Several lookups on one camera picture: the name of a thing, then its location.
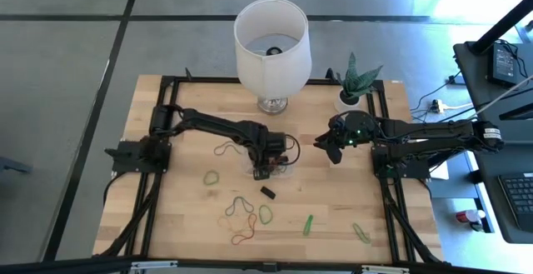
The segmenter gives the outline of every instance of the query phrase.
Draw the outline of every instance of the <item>black desk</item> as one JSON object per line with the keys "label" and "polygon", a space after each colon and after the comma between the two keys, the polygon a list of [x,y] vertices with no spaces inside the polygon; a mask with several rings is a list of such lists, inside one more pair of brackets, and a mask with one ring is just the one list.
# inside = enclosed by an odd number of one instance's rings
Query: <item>black desk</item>
{"label": "black desk", "polygon": [[[533,75],[533,63],[531,62],[533,61],[533,52],[530,50],[525,54],[525,50],[521,51],[521,48],[525,46],[532,45],[518,44],[518,54],[526,61],[527,72]],[[465,44],[456,44],[453,48],[474,105],[490,101],[505,91],[505,89],[485,80],[487,56],[474,56]],[[522,135],[527,135],[528,139],[532,139],[533,122],[501,121],[498,118],[501,113],[530,102],[533,102],[532,92],[497,102],[478,117],[497,125],[506,142],[518,142],[522,139]],[[523,232],[516,226],[511,209],[497,180],[499,175],[533,172],[533,145],[507,143],[506,147],[496,155],[476,154],[476,161],[503,238],[507,242],[533,244],[533,233]]]}

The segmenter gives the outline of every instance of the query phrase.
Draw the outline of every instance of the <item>keyboard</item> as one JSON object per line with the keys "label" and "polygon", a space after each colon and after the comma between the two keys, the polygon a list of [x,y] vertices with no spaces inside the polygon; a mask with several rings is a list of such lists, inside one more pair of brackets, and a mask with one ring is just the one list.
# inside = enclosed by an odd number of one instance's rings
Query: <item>keyboard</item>
{"label": "keyboard", "polygon": [[511,207],[516,225],[533,232],[533,173],[498,177]]}

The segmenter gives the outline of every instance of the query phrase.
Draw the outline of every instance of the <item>white lampshade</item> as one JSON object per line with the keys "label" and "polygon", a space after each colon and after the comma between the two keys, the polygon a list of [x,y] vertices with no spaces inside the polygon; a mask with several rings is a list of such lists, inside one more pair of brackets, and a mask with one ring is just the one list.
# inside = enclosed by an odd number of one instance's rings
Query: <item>white lampshade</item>
{"label": "white lampshade", "polygon": [[[258,0],[245,7],[233,27],[237,74],[244,87],[264,99],[299,92],[311,74],[308,31],[306,14],[287,0]],[[247,50],[252,41],[272,35],[291,37],[297,44],[271,56]]]}

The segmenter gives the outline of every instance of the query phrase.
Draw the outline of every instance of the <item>white pot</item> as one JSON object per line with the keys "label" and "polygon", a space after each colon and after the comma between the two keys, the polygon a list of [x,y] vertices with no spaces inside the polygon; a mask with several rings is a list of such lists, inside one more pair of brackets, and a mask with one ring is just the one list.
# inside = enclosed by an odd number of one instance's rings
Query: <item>white pot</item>
{"label": "white pot", "polygon": [[359,97],[357,103],[355,104],[346,104],[341,100],[341,93],[342,90],[337,94],[336,100],[335,100],[335,109],[341,113],[341,112],[348,112],[348,111],[355,111],[357,110],[357,106],[359,106],[359,103],[361,103],[361,98]]}

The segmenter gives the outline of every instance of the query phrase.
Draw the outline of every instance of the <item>concrete floor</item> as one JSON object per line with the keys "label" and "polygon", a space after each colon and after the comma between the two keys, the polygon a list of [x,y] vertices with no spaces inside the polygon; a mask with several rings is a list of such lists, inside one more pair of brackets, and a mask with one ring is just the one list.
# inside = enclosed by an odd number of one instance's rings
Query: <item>concrete floor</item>
{"label": "concrete floor", "polygon": [[[0,0],[0,14],[122,14],[126,1]],[[252,1],[136,0],[133,14],[237,14]],[[310,22],[313,77],[329,67],[343,71],[353,51],[359,67],[383,64],[380,78],[404,81],[414,107],[458,71],[452,45],[476,40],[518,0],[292,1],[308,15],[433,17]],[[0,156],[34,167],[31,174],[0,176],[0,264],[34,262],[42,254],[117,28],[118,22],[0,22]],[[505,38],[521,41],[514,29]],[[102,149],[115,147],[122,135],[137,76],[182,75],[184,67],[196,76],[236,76],[232,22],[129,23],[58,258],[91,254],[112,164]],[[434,98],[450,106],[470,101],[464,87],[447,87],[425,103]],[[447,221],[461,204],[469,203],[434,201],[447,261],[514,272],[533,268],[524,258],[533,246],[502,245],[498,233],[464,231]]]}

